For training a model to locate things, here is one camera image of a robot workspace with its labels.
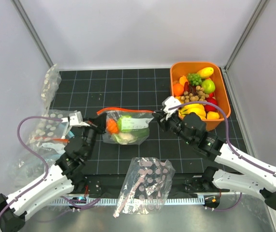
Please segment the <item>green bell pepper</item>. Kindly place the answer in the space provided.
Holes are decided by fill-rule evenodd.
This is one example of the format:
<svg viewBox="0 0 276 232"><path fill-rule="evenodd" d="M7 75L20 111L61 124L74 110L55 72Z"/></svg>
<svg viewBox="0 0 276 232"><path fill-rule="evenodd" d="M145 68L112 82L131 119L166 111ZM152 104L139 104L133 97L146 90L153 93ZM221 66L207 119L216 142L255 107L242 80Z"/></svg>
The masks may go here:
<svg viewBox="0 0 276 232"><path fill-rule="evenodd" d="M150 130L148 127L142 128L142 129L137 129L137 130L131 130L129 132L136 140L143 140L147 139L150 134Z"/></svg>

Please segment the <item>orange pumpkin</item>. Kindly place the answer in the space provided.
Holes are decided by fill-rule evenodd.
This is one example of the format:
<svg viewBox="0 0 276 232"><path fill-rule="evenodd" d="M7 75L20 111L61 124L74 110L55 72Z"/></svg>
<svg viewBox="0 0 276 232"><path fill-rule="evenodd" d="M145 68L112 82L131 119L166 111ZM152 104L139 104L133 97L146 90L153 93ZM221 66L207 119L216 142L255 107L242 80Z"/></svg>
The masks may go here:
<svg viewBox="0 0 276 232"><path fill-rule="evenodd" d="M109 118L106 121L106 130L110 133L110 134L118 134L119 133L119 129L118 129L118 125L117 122L112 119Z"/></svg>

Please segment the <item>white cauliflower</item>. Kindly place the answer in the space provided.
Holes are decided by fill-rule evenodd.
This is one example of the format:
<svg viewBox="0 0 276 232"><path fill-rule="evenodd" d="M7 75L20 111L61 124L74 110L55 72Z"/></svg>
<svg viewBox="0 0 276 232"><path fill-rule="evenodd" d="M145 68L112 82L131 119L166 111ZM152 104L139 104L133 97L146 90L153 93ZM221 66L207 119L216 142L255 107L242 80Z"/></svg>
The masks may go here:
<svg viewBox="0 0 276 232"><path fill-rule="evenodd" d="M137 140L137 137L131 133L120 132L118 134L114 133L111 135L111 138L120 145L128 145L134 143Z"/></svg>

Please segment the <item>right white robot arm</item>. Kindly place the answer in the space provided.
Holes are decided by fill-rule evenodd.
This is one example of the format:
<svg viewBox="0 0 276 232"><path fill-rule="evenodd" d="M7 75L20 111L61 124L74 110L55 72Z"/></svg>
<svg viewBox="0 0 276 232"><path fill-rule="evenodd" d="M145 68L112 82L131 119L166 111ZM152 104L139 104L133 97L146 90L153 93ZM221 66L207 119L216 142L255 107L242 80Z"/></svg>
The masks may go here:
<svg viewBox="0 0 276 232"><path fill-rule="evenodd" d="M183 120L176 113L163 111L152 114L163 131L170 131L191 147L196 155L238 171L231 174L218 168L207 168L201 179L205 191L236 190L263 200L276 210L276 167L262 162L224 139L206 130L206 124L195 113Z"/></svg>

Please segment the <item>clear bag orange zipper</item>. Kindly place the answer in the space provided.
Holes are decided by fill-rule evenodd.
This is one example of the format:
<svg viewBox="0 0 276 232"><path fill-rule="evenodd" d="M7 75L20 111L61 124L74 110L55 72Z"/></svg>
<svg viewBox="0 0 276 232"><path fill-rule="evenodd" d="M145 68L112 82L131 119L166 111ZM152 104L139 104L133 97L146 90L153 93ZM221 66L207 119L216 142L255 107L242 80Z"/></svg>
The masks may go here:
<svg viewBox="0 0 276 232"><path fill-rule="evenodd" d="M153 111L107 107L97 112L106 116L106 132L102 141L108 144L139 145L150 135Z"/></svg>

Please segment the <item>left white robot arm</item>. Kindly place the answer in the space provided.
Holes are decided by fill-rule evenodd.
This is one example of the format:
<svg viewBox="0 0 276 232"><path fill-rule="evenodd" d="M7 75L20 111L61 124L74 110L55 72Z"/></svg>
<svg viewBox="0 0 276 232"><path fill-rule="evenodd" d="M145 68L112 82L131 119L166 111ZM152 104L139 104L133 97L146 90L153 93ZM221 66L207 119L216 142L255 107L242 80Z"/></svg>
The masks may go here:
<svg viewBox="0 0 276 232"><path fill-rule="evenodd" d="M35 180L5 196L0 193L0 230L17 232L40 209L66 194L81 193L85 190L86 179L82 174L86 162L91 158L97 135L106 130L106 115L83 118L81 112L68 117L54 118L70 127L82 128L79 136L69 139L65 152L49 167L43 157L30 152L45 166L45 172Z"/></svg>

